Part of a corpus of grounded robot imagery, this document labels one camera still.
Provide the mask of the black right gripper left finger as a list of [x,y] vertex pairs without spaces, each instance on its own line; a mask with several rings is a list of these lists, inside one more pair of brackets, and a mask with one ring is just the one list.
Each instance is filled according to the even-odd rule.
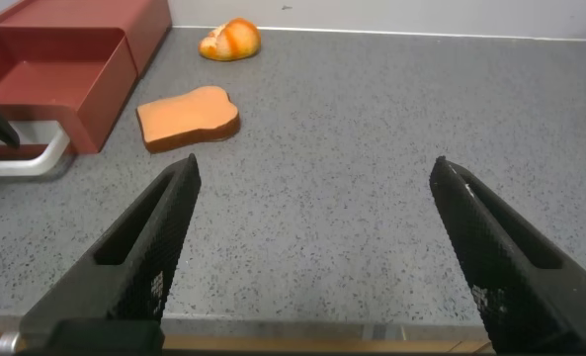
[[200,188],[195,155],[165,168],[22,317],[24,354],[161,354]]

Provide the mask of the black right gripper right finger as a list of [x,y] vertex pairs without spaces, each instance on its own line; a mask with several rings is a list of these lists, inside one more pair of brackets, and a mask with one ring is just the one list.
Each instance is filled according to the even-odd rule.
[[586,355],[586,270],[446,157],[429,184],[493,349]]

